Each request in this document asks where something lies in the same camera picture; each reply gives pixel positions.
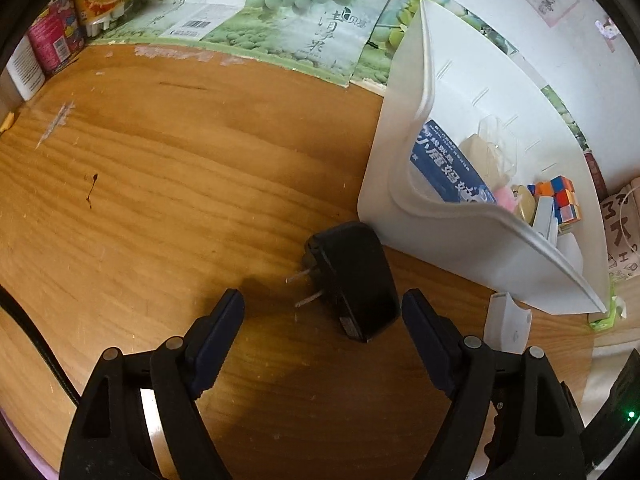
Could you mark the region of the black power adapter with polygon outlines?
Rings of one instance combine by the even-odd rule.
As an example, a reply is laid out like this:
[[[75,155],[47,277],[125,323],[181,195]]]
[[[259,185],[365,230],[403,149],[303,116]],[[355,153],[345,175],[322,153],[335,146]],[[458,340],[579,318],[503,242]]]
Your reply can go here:
[[[375,230],[367,224],[351,221],[311,235],[303,266],[285,281],[309,278],[314,294],[296,307],[322,300],[349,338],[368,342],[399,318],[392,270]]]

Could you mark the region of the beige box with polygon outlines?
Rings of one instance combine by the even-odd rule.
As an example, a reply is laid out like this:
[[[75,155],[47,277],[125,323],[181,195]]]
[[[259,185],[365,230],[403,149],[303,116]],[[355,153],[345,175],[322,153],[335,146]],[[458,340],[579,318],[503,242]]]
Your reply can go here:
[[[510,160],[495,144],[474,133],[459,144],[459,150],[491,191],[510,182]]]

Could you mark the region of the white power adapter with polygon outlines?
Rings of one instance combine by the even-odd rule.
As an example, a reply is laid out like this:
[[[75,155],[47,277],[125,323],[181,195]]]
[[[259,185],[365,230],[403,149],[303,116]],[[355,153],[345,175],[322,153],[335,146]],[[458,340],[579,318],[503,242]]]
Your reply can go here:
[[[532,310],[519,307],[508,292],[496,292],[488,304],[484,343],[492,350],[522,354],[532,322]]]

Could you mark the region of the green tissue pack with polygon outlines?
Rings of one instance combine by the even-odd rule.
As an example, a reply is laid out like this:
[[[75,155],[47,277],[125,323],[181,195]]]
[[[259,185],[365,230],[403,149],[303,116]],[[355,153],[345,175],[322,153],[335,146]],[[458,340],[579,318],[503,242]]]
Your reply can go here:
[[[626,320],[627,306],[622,297],[612,295],[608,305],[608,313],[603,316],[589,315],[589,326],[596,333],[610,330],[617,320]]]

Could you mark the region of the letter print paper bag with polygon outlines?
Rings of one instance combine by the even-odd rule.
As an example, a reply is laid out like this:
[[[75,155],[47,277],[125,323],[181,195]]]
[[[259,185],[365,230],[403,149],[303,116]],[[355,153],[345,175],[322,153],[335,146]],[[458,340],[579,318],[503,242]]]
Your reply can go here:
[[[613,282],[639,275],[639,179],[601,203],[608,274]]]

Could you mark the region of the colourful rubik cube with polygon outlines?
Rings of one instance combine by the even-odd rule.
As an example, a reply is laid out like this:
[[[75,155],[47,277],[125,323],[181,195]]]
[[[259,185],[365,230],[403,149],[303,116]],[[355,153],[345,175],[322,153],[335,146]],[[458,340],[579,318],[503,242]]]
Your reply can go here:
[[[539,181],[527,185],[535,200],[539,197],[551,197],[554,201],[554,215],[561,232],[568,231],[575,223],[582,220],[573,181],[564,176],[556,176],[548,181]]]

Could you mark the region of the pink booklet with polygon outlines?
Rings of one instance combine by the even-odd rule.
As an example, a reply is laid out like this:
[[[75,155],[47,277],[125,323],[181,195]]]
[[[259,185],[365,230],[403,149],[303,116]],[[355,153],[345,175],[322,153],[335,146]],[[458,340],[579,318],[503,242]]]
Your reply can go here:
[[[509,211],[511,214],[514,213],[516,206],[520,203],[520,199],[512,191],[512,188],[510,188],[509,185],[497,188],[494,191],[494,196],[496,204],[506,211]]]

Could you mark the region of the white blue medicine box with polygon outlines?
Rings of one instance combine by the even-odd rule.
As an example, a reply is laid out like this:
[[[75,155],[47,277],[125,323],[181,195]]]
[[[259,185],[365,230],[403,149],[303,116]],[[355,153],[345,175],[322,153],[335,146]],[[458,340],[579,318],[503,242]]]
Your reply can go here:
[[[494,193],[433,119],[416,136],[409,160],[418,172],[418,183],[424,192],[429,186],[438,200],[455,204],[496,203]]]

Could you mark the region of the white storage bin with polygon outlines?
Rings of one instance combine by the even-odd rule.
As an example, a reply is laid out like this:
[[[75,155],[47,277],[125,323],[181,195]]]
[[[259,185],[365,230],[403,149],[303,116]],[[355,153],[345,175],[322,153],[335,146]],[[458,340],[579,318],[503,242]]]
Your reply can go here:
[[[488,127],[507,185],[574,184],[581,264],[498,202],[461,144]],[[358,198],[381,242],[550,314],[605,311],[608,263],[584,154],[540,89],[452,12],[423,0],[394,56]]]

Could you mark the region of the white bottle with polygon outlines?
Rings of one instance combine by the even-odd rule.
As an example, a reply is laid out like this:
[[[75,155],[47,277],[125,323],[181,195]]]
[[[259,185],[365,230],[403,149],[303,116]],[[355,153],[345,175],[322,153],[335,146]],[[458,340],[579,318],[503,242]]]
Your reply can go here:
[[[24,101],[31,100],[46,81],[27,36],[15,48],[6,69]]]

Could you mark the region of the pink red snack pack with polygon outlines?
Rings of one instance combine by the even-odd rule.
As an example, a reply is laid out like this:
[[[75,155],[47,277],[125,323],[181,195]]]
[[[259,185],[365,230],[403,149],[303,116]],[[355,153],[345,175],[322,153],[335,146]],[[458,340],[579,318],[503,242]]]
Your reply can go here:
[[[85,47],[75,0],[50,0],[27,35],[44,73],[52,76],[62,70]]]

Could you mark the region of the green grape cardboard panel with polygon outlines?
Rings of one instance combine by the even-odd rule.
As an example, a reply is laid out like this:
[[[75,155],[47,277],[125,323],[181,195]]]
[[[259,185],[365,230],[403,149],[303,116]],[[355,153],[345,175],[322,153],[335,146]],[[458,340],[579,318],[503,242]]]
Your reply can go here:
[[[393,57],[423,0],[244,0],[225,11],[204,0],[132,0],[98,44],[183,44],[299,70],[383,93]],[[512,61],[518,49],[456,0],[428,0],[488,39]]]

